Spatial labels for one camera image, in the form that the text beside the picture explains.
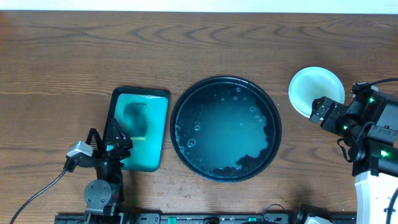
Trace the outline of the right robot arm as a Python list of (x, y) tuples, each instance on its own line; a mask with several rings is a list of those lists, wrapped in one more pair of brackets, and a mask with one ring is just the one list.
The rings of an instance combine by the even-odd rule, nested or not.
[(355, 83), (345, 106), (323, 96), (312, 103), (310, 121), (337, 135), (353, 165), (357, 223), (397, 223), (397, 97), (377, 83)]

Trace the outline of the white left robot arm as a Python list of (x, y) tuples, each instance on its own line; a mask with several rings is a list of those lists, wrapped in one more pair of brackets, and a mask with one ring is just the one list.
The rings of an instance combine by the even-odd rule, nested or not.
[(85, 141), (72, 144), (64, 169), (73, 172), (77, 166), (95, 168), (96, 179), (85, 188), (86, 210), (83, 223), (129, 223), (130, 214), (121, 210), (124, 203), (122, 160), (131, 156), (132, 139), (116, 119), (106, 124), (104, 137), (91, 128)]

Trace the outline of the green scouring sponge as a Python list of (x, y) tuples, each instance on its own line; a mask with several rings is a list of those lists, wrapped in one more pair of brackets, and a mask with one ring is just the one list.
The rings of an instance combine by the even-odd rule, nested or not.
[(147, 132), (147, 123), (144, 119), (145, 104), (130, 103), (124, 108), (125, 132), (130, 138), (144, 139)]

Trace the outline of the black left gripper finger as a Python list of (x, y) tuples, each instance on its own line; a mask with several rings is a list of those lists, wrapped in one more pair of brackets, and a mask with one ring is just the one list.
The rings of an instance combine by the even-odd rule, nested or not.
[(94, 155), (102, 156), (104, 154), (103, 140), (95, 128), (89, 130), (85, 143), (94, 148)]
[(122, 129), (115, 118), (107, 122), (105, 130), (105, 145), (114, 148), (131, 149), (133, 147), (132, 139)]

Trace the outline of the mint plate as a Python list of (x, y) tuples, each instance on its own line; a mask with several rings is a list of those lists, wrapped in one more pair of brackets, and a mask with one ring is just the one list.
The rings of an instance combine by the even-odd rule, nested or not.
[(314, 100), (323, 96), (341, 104), (345, 102), (345, 89), (340, 79), (322, 67), (307, 67), (298, 71), (290, 81), (288, 96), (292, 106), (309, 118)]

